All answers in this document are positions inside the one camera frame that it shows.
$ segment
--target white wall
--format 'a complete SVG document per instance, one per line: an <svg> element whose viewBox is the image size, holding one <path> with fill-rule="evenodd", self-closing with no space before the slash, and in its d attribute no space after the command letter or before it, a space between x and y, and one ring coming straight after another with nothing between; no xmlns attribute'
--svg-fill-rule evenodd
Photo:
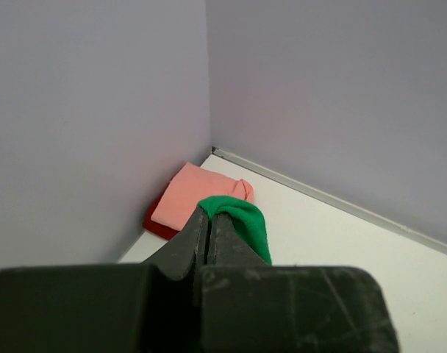
<svg viewBox="0 0 447 353"><path fill-rule="evenodd" d="M0 267L117 258L210 150L204 0L0 0Z"/></svg>
<svg viewBox="0 0 447 353"><path fill-rule="evenodd" d="M447 243L447 0L207 0L207 23L215 146Z"/></svg>

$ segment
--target folded cloth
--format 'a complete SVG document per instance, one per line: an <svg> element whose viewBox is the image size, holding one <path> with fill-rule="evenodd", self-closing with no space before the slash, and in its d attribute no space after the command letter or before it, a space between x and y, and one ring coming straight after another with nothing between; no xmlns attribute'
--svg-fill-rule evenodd
<svg viewBox="0 0 447 353"><path fill-rule="evenodd" d="M212 196L199 202L212 221L219 213L228 213L237 234L265 262L271 264L265 218L260 209L249 202L230 196Z"/></svg>
<svg viewBox="0 0 447 353"><path fill-rule="evenodd" d="M143 218L142 227L146 230L148 230L150 233L153 233L155 235L158 235L159 237L170 240L172 237L174 237L176 234L178 234L178 231L175 229L172 229L167 226L163 226L162 224L159 224L157 222L153 222L151 220L151 215L153 212L157 209L158 204L160 203L160 200L162 199L163 194L160 194L150 205L150 207L147 209L147 212L145 213L145 217Z"/></svg>
<svg viewBox="0 0 447 353"><path fill-rule="evenodd" d="M171 180L151 220L180 231L199 201L209 196L222 195L254 201L253 187L247 181L237 181L186 163Z"/></svg>

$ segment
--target pink cloth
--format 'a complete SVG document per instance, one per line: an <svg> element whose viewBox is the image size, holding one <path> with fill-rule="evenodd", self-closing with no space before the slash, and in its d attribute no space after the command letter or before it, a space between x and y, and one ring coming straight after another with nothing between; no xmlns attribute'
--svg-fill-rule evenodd
<svg viewBox="0 0 447 353"><path fill-rule="evenodd" d="M151 219L172 229L182 230L199 201L220 195L254 202L253 187L247 181L237 181L186 163L170 181Z"/></svg>

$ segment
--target white table surface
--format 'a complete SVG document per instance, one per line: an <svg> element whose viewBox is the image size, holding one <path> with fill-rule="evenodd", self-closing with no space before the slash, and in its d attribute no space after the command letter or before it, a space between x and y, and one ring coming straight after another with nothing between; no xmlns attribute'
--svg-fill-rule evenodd
<svg viewBox="0 0 447 353"><path fill-rule="evenodd" d="M447 353L447 255L219 157L202 168L253 185L274 265L365 269L382 287L402 351ZM164 243L145 232L121 262L144 261Z"/></svg>

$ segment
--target green cloth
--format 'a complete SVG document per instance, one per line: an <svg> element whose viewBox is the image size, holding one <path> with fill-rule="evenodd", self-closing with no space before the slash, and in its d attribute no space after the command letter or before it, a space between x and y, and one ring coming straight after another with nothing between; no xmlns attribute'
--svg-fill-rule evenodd
<svg viewBox="0 0 447 353"><path fill-rule="evenodd" d="M265 262L271 264L265 218L260 209L231 196L211 196L198 203L212 221L219 213L228 213L237 234Z"/></svg>

